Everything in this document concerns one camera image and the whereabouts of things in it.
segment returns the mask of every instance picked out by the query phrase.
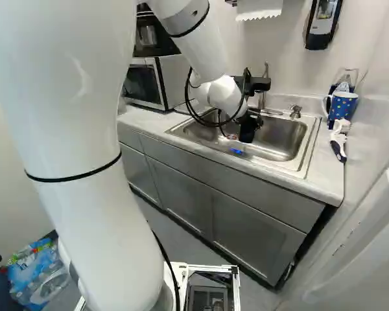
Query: floor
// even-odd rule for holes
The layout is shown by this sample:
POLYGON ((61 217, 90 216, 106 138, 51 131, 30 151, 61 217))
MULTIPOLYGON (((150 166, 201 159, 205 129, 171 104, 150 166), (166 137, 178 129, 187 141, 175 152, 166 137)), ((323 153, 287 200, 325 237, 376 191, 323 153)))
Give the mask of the floor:
MULTIPOLYGON (((139 196, 136 196, 136 200, 151 228, 161 240, 171 261, 190 264, 229 264, 212 249, 158 212, 139 196)), ((79 297, 80 294, 76 286, 70 284, 43 311, 71 311, 75 308, 75 303, 79 300, 79 297)), ((241 272, 241 310, 273 311, 278 304, 279 297, 276 294, 241 272)))

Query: polka dot mug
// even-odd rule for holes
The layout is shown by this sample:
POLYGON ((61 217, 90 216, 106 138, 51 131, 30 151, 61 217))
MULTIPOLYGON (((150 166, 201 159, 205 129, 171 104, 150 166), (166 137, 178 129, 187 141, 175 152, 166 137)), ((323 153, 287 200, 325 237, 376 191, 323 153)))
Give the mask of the polka dot mug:
POLYGON ((327 117, 327 124, 329 129, 333 129, 333 124, 336 119, 350 120, 356 110, 357 99, 359 96, 349 92, 334 92, 332 95, 327 95, 322 100, 322 108, 327 117), (326 99, 331 99, 330 111, 326 109, 326 99))

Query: dish brush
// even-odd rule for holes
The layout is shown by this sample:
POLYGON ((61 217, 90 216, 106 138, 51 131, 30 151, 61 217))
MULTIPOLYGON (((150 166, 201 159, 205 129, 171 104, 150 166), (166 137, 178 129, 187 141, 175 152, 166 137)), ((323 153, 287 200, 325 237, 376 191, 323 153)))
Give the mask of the dish brush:
POLYGON ((349 133, 351 122, 345 119, 335 120, 333 131, 330 134, 330 145, 337 159, 341 163, 346 163, 348 157, 344 152, 344 144, 347 141, 346 134, 349 133))

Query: stainless steel sink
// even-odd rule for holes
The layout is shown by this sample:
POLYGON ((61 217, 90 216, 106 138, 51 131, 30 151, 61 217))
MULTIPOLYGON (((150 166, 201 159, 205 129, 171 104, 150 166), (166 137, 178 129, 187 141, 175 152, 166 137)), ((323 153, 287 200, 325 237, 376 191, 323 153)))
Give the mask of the stainless steel sink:
MULTIPOLYGON (((320 119, 301 114, 301 118, 292 120, 289 114, 290 111, 282 111, 281 115, 262 113, 264 124, 256 131, 250 144, 237 140, 239 125, 234 122, 222 127, 225 135, 232 139, 223 136, 219 128, 205 127, 193 119, 171 128, 166 133, 304 178, 320 119)), ((208 121, 217 121, 217 111, 211 111, 204 118, 208 121)))

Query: countertop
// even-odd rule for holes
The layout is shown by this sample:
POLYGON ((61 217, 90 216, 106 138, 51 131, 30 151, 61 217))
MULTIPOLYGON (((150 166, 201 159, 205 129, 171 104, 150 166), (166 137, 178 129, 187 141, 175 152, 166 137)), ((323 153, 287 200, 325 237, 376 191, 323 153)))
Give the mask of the countertop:
MULTIPOLYGON (((308 112, 305 107, 303 107, 303 112, 308 112)), ((136 132, 304 194, 315 200, 337 207, 341 204, 344 197, 344 166, 337 160, 331 150, 329 130, 325 121, 322 121, 318 131, 307 177, 302 179, 165 133, 168 129, 188 118, 190 116, 176 112, 159 113, 135 106, 127 106, 126 112, 118 116, 117 123, 119 128, 127 126, 136 132)))

